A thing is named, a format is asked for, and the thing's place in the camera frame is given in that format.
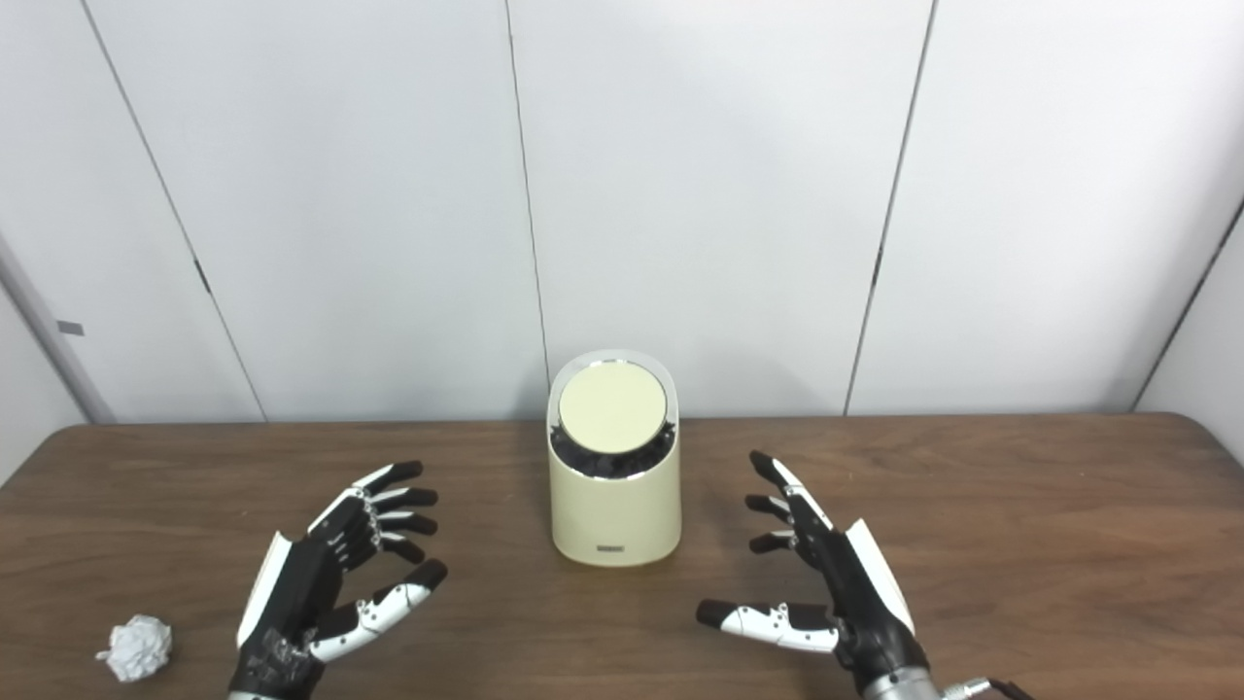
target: robot finger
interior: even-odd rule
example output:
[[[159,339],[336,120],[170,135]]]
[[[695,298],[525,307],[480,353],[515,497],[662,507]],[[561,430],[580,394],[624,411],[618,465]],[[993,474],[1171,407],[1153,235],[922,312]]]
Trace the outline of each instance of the robot finger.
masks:
[[[376,512],[384,513],[402,507],[424,507],[437,505],[437,492],[427,489],[396,489],[372,497]]]
[[[795,531],[778,530],[753,538],[748,542],[748,548],[751,550],[753,555],[765,555],[778,550],[794,550],[797,545],[799,538],[795,537]]]
[[[825,606],[781,603],[738,604],[703,601],[695,610],[702,624],[729,634],[776,644],[786,649],[832,654],[838,645],[838,620]]]
[[[437,521],[409,511],[381,513],[377,521],[384,532],[404,530],[419,535],[437,535]]]
[[[799,481],[799,479],[792,475],[785,465],[769,455],[760,453],[759,450],[753,450],[751,454],[748,455],[748,459],[751,460],[751,466],[755,467],[760,479],[776,486],[784,494],[792,486],[804,486],[804,482]]]
[[[776,496],[758,496],[755,494],[749,495],[744,499],[744,505],[751,511],[758,513],[769,513],[776,517],[779,521],[791,525],[790,520],[790,506],[778,499]]]
[[[448,574],[443,563],[429,560],[402,583],[377,591],[368,601],[332,610],[320,620],[307,652],[327,664],[366,645],[411,614]]]
[[[422,474],[423,474],[423,463],[418,460],[412,460],[409,463],[396,463],[386,467],[381,467],[374,472],[364,476],[363,479],[356,481],[353,486],[356,489],[362,489],[368,495],[373,495],[384,491],[386,489],[399,481],[414,479]]]
[[[418,564],[427,557],[418,545],[394,532],[381,533],[381,550],[392,552],[412,564]]]

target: wood grain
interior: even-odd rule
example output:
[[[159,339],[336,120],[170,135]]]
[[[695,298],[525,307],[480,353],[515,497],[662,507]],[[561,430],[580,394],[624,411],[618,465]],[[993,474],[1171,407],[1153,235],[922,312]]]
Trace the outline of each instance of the wood grain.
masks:
[[[746,453],[780,456],[841,525],[867,517],[943,684],[1011,678],[1040,700],[1244,696],[1244,474],[1172,415],[688,421],[683,543],[628,571],[549,540],[541,425],[77,428],[0,490],[0,695],[223,698],[272,531],[345,484],[422,459],[425,542],[449,579],[317,698],[847,700],[832,660],[713,633],[703,597],[825,599],[773,525]],[[379,557],[363,594],[406,572]],[[133,613],[173,663],[119,685],[92,654]]]

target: cream cylindrical device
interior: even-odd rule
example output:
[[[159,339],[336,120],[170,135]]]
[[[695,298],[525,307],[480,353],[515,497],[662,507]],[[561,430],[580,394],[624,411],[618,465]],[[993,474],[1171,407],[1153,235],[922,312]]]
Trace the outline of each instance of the cream cylindrical device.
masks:
[[[554,380],[546,428],[562,555],[632,567],[674,551],[683,531],[678,398],[661,363],[631,349],[571,361]]]

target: small gray sticker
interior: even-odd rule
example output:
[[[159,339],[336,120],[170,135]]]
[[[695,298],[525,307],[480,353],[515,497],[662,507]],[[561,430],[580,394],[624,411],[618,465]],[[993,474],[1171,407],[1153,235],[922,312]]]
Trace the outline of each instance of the small gray sticker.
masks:
[[[82,323],[76,323],[72,321],[56,321],[56,329],[66,334],[86,334],[82,329]]]

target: crumpled paper ball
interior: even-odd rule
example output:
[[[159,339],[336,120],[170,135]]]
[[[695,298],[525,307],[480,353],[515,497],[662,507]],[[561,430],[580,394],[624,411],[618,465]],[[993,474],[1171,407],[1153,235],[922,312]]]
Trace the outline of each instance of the crumpled paper ball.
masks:
[[[124,625],[112,628],[112,649],[95,655],[107,661],[121,683],[147,678],[168,663],[173,630],[151,615],[134,615]]]

